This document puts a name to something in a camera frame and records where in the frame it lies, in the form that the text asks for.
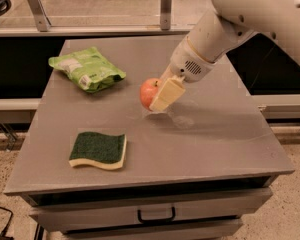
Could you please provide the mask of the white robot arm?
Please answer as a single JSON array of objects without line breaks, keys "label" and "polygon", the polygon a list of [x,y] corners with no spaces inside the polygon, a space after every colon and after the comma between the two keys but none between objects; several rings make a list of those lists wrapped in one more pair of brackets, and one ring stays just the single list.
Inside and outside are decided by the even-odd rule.
[{"label": "white robot arm", "polygon": [[149,109],[161,112],[198,82],[217,61],[255,34],[274,41],[300,66],[300,0],[211,0],[208,9],[174,50]]}]

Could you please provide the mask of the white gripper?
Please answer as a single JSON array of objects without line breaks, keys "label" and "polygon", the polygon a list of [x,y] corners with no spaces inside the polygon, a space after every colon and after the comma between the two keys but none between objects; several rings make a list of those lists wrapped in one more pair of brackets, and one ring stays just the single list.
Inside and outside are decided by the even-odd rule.
[{"label": "white gripper", "polygon": [[213,69],[214,65],[214,62],[210,63],[199,56],[188,40],[183,39],[171,56],[170,67],[167,67],[160,76],[160,81],[164,83],[154,96],[149,106],[150,110],[162,112],[167,109],[185,93],[183,80],[198,82]]}]

